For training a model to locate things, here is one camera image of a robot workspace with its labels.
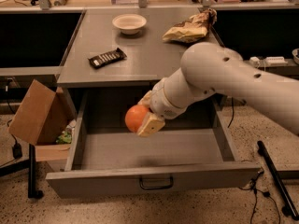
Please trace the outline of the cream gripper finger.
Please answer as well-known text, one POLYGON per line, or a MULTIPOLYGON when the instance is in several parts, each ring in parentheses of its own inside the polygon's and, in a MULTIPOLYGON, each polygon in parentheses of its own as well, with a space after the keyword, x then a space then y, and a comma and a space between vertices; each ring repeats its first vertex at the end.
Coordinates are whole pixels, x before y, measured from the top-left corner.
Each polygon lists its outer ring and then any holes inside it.
POLYGON ((164 125, 164 118, 161 118, 154 113, 148 112, 144 117, 141 126, 137 130, 137 135, 141 137, 148 137, 159 132, 164 125))
POLYGON ((151 91, 148 91, 139 101, 139 105, 143 105, 146 108, 150 108, 150 97, 151 97, 151 91))

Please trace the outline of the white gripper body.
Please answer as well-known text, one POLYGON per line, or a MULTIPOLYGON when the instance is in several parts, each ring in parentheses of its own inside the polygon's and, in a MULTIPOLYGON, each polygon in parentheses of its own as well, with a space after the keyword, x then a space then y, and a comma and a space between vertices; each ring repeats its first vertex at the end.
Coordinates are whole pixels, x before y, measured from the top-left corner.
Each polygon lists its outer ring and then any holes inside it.
POLYGON ((187 108, 176 107, 172 105, 171 102, 166 98, 164 92, 165 81, 166 78, 164 77, 152 88, 149 99, 149 107, 154 114, 161 118, 175 119, 176 117, 184 113, 187 108))

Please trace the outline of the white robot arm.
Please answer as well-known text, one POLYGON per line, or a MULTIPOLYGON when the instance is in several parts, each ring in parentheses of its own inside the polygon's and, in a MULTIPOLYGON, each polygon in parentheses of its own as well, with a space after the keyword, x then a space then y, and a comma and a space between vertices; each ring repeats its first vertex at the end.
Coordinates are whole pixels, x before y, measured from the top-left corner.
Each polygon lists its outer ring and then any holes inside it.
POLYGON ((149 112, 136 133, 143 137, 157 133, 168 119, 216 93, 231 96, 299 134, 299 81, 256 69, 237 52, 207 42, 189 47, 180 68, 139 101, 149 112))

